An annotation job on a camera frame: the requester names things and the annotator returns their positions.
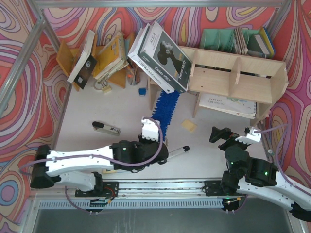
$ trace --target blue brush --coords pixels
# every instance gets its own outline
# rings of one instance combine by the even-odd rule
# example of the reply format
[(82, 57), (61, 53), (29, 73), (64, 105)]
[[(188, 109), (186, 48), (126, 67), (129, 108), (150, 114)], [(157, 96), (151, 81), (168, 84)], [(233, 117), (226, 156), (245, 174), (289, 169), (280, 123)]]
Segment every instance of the blue brush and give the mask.
[(160, 121), (161, 130), (163, 132), (163, 140), (165, 140), (166, 131), (171, 123), (179, 95), (180, 94), (177, 91), (174, 91), (170, 94), (161, 91), (160, 96), (155, 104), (152, 118), (154, 120)]

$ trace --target white table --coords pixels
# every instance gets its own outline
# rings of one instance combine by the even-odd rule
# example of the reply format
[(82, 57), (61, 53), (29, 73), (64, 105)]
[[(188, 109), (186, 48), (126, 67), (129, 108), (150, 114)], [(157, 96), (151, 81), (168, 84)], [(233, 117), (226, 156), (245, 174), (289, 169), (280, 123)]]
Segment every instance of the white table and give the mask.
[[(138, 95), (137, 86), (127, 83), (125, 89), (112, 86), (112, 91), (103, 94), (96, 91), (89, 80), (84, 90), (72, 89), (65, 112), (60, 135), (56, 145), (58, 151), (89, 150), (121, 140), (138, 140), (141, 133), (141, 118), (151, 117), (147, 95)], [(153, 164), (143, 171), (104, 174), (105, 179), (185, 179), (185, 178), (219, 178), (226, 170), (224, 151), (218, 145), (209, 143), (211, 129), (230, 128), (233, 132), (243, 135), (249, 120), (209, 109), (199, 109), (196, 118), (192, 118), (195, 105), (195, 95), (183, 93), (180, 95), (173, 118), (167, 131), (168, 149), (175, 150), (182, 146), (190, 146), (188, 153), (181, 154), (169, 160), (164, 165)], [(189, 119), (198, 125), (194, 133), (181, 126)], [(93, 130), (92, 122), (99, 121), (115, 126), (121, 130), (120, 136), (99, 133)], [(251, 145), (247, 151), (252, 157), (266, 159), (261, 143)]]

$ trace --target book spine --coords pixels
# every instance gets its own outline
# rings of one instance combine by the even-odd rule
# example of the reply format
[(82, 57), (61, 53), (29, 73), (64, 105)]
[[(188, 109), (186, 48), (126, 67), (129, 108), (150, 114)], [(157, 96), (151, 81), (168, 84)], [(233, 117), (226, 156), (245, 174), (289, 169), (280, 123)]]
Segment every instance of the book spine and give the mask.
[(183, 87), (172, 77), (169, 73), (166, 72), (161, 66), (159, 66), (149, 55), (144, 51), (139, 54), (139, 57), (142, 61), (147, 64), (152, 70), (154, 70), (159, 77), (165, 80), (168, 85), (173, 87), (177, 92), (184, 93), (186, 92)]
[(158, 75), (155, 73), (148, 65), (144, 63), (144, 61), (135, 54), (129, 54), (129, 58), (132, 59), (148, 76), (155, 81), (166, 93), (174, 92), (174, 88), (164, 82)]

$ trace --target psychedelic patterned backdrop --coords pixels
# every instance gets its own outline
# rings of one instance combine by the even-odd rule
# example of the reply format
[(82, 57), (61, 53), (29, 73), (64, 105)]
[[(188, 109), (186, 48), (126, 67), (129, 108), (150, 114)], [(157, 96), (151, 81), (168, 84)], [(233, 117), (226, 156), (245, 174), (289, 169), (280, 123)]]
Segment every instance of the psychedelic patterned backdrop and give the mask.
[[(311, 187), (311, 0), (294, 0), (274, 38), (276, 59), (287, 65), (289, 85), (272, 108), (268, 127), (288, 123), (279, 153), (286, 174)], [(270, 134), (274, 149), (284, 129)]]
[[(29, 6), (0, 0), (0, 84), (2, 85), (35, 22)], [(45, 35), (0, 119), (0, 232), (18, 232), (29, 196), (29, 178), (18, 167), (52, 140), (67, 89), (66, 77)]]
[[(34, 24), (29, 7), (15, 0), (0, 0), (0, 84)], [(198, 46), (204, 28), (266, 25), (274, 8), (55, 8), (45, 14), (60, 39), (78, 47), (88, 29), (98, 45), (118, 31), (137, 32), (157, 20), (179, 45)], [(18, 167), (33, 159), (35, 149), (51, 142), (67, 89), (66, 77), (55, 52), (42, 35), (0, 119), (0, 232), (19, 230), (29, 179)]]

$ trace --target robotic arm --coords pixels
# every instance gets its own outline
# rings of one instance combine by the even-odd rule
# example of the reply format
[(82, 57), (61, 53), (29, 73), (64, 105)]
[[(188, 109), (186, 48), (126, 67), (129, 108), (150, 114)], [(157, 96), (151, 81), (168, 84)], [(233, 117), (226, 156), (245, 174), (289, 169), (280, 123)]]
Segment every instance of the robotic arm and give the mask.
[(255, 131), (246, 128), (245, 136), (239, 136), (229, 128), (212, 128), (211, 143), (225, 140), (219, 149), (225, 151), (228, 171), (223, 174), (220, 188), (227, 195), (249, 194), (270, 201), (289, 210), (294, 217), (310, 222), (311, 190), (286, 175), (283, 177), (274, 164), (252, 158), (245, 151), (252, 143), (260, 142), (261, 134)]
[(160, 146), (159, 128), (149, 119), (143, 118), (141, 123), (142, 134), (138, 136), (138, 142), (120, 141), (94, 150), (72, 152), (51, 150), (47, 145), (40, 146), (35, 161), (46, 161), (34, 164), (30, 187), (48, 188), (60, 184), (77, 188), (85, 195), (101, 197), (104, 192), (101, 174), (88, 174), (79, 170), (121, 169), (138, 172), (150, 164), (166, 163), (169, 153), (163, 143), (158, 155), (148, 162)]

